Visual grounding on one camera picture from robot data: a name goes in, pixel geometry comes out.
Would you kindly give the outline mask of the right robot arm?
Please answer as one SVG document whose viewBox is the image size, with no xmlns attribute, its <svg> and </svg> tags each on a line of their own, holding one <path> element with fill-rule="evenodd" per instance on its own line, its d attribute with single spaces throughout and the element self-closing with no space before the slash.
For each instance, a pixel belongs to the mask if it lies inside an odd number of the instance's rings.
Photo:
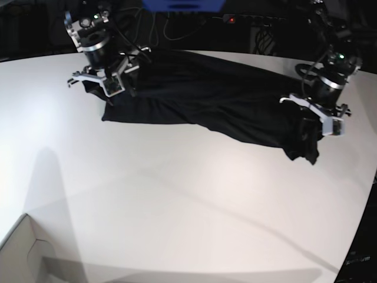
<svg viewBox="0 0 377 283">
<path fill-rule="evenodd" d="M 136 96 L 140 62 L 151 62 L 151 48 L 127 38 L 110 3 L 84 1 L 79 14 L 65 12 L 64 25 L 77 52 L 88 61 L 72 73 L 69 87 L 82 83 L 87 93 L 105 101 L 122 93 Z"/>
</svg>

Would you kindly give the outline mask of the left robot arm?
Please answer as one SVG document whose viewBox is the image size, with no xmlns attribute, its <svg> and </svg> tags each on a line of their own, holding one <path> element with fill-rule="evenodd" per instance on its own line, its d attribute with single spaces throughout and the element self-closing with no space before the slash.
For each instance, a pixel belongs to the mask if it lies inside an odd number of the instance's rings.
<svg viewBox="0 0 377 283">
<path fill-rule="evenodd" d="M 345 24 L 332 19 L 325 1 L 288 1 L 287 4 L 306 18 L 324 48 L 311 65 L 295 66 L 301 78 L 301 93 L 291 93 L 280 102 L 291 101 L 315 114 L 324 136 L 340 136 L 344 132 L 343 117 L 351 116 L 352 112 L 347 104 L 337 102 L 350 76 L 362 66 L 352 32 Z"/>
</svg>

